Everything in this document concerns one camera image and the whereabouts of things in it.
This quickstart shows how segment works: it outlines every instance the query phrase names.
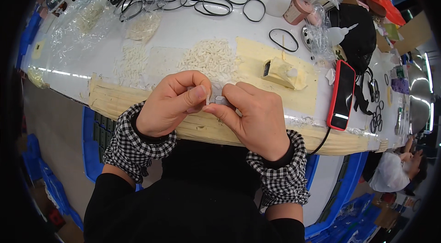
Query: white shirt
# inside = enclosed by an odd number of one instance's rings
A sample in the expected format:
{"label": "white shirt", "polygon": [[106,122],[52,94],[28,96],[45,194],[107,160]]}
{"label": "white shirt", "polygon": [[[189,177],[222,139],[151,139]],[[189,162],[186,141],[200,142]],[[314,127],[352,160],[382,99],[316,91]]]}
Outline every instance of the white shirt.
{"label": "white shirt", "polygon": [[404,189],[410,182],[400,157],[395,153],[384,152],[369,186],[375,191],[395,192]]}

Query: person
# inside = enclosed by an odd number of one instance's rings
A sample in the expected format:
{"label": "person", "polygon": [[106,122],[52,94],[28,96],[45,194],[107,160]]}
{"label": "person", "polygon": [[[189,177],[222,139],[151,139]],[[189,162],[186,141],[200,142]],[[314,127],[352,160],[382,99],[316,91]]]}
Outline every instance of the person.
{"label": "person", "polygon": [[409,137],[401,154],[369,153],[362,176],[373,190],[396,192],[403,190],[411,180],[421,182],[427,177],[427,158],[422,150],[410,152],[414,139],[415,136]]}
{"label": "person", "polygon": [[[85,212],[85,242],[305,242],[306,149],[302,136],[285,128],[281,97],[226,84],[222,95],[239,116],[206,105],[211,93],[205,75],[184,71],[120,115]],[[200,110],[245,147],[178,141],[175,128]],[[161,179],[135,192],[152,159],[162,159]],[[265,216],[254,203],[261,185]]]}

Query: red phone case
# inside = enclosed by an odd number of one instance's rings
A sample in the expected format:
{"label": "red phone case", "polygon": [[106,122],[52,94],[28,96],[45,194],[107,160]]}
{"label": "red phone case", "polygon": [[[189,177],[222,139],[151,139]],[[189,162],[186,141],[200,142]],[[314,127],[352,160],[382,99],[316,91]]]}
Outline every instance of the red phone case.
{"label": "red phone case", "polygon": [[337,61],[337,66],[336,66],[336,70],[335,70],[334,90],[333,90],[333,93],[332,93],[331,106],[329,107],[328,119],[326,120],[326,124],[327,124],[329,127],[333,128],[333,129],[335,129],[335,130],[345,131],[345,130],[346,130],[346,127],[348,126],[349,116],[351,115],[352,100],[351,100],[351,105],[350,105],[350,107],[349,107],[348,121],[346,121],[346,126],[345,126],[345,128],[344,128],[344,129],[341,129],[341,128],[339,128],[339,127],[335,127],[335,126],[331,125],[331,119],[332,119],[332,116],[333,116],[333,114],[334,114],[335,102],[336,102],[336,99],[337,99],[338,83],[339,83],[339,81],[340,81],[340,66],[341,66],[341,64],[346,64],[346,65],[347,65],[348,67],[350,67],[350,68],[352,69],[352,71],[354,72],[354,85],[352,86],[352,95],[354,96],[354,88],[355,88],[355,85],[356,85],[356,72],[355,72],[354,69],[353,69],[349,64],[347,64],[345,61],[343,61],[343,60],[338,60],[338,61]]}

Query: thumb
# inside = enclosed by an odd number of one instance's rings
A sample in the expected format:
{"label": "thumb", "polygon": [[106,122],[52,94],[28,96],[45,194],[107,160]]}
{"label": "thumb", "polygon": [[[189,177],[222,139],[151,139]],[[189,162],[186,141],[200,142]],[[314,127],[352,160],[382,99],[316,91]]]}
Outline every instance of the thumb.
{"label": "thumb", "polygon": [[228,106],[211,103],[210,105],[204,106],[202,111],[205,113],[213,114],[215,117],[223,121],[226,126],[228,126],[234,133],[238,133],[240,130],[240,116]]}
{"label": "thumb", "polygon": [[204,85],[198,85],[189,91],[183,92],[172,99],[172,107],[176,113],[182,113],[205,101],[207,89]]}

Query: checkered sleeve cover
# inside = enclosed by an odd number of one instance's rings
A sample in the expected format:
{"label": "checkered sleeve cover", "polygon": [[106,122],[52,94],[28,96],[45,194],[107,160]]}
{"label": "checkered sleeve cover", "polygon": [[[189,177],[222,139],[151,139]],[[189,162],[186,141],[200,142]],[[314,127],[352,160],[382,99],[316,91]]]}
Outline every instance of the checkered sleeve cover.
{"label": "checkered sleeve cover", "polygon": [[168,139],[159,144],[143,142],[132,128],[130,120],[143,107],[144,102],[131,106],[119,116],[110,145],[104,155],[104,163],[124,170],[136,183],[142,183],[142,177],[147,177],[147,167],[152,159],[159,160],[167,157],[176,146],[176,131],[168,135]]}
{"label": "checkered sleeve cover", "polygon": [[279,169],[267,169],[258,154],[250,151],[246,157],[247,163],[262,177],[262,191],[265,196],[263,206],[282,203],[305,205],[311,195],[306,189],[305,142],[302,135],[294,130],[287,130],[287,134],[294,145],[294,155],[290,164]]}

